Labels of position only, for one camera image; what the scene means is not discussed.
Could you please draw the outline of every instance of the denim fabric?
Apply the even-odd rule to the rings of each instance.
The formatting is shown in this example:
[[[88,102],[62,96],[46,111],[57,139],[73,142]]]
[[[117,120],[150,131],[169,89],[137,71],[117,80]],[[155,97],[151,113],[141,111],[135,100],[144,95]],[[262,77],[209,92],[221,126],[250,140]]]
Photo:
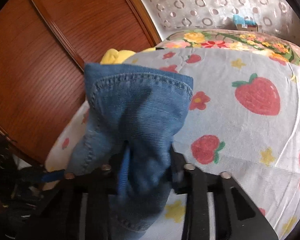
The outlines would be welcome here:
[[[77,175],[108,163],[129,142],[120,191],[111,196],[113,239],[138,239],[162,212],[171,185],[169,148],[184,124],[193,79],[135,65],[85,66],[86,134],[67,168]]]

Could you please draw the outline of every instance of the yellow plush toy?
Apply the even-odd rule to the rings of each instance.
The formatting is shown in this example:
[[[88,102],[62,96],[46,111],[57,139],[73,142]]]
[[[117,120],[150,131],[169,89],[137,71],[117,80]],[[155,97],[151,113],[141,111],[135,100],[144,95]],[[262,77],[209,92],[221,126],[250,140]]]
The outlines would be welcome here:
[[[145,49],[143,51],[154,51],[155,48]],[[102,57],[100,64],[121,64],[127,58],[133,56],[134,51],[131,50],[120,50],[109,49]]]

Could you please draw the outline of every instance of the silver screw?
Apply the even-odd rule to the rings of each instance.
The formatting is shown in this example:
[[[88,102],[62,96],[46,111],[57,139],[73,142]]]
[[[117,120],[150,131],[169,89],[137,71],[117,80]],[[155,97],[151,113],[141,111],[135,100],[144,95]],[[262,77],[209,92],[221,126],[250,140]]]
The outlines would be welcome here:
[[[222,173],[220,173],[220,176],[223,178],[223,179],[230,179],[231,178],[231,173],[227,172],[227,171],[224,171]]]
[[[65,173],[65,179],[74,179],[74,174],[72,172]]]
[[[195,166],[192,163],[186,163],[183,167],[188,171],[192,171],[195,169]]]
[[[111,166],[110,166],[109,164],[103,164],[103,165],[101,166],[101,169],[102,169],[103,171],[110,171],[110,170],[111,170]]]

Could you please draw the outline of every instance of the wooden door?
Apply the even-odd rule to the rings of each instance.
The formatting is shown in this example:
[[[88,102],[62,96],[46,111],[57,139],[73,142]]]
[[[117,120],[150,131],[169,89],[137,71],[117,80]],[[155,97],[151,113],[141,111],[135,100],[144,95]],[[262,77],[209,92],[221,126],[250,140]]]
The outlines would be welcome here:
[[[34,0],[74,52],[97,62],[109,49],[151,47],[125,0]],[[84,102],[83,73],[31,0],[0,11],[0,130],[43,163]]]

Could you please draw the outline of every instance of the cardboard box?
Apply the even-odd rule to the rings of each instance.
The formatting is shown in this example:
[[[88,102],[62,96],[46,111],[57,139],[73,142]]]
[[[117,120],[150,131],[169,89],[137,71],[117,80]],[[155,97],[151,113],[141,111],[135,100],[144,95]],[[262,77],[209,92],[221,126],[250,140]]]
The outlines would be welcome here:
[[[261,25],[248,25],[248,24],[238,24],[237,25],[238,31],[246,31],[246,32],[262,32]]]

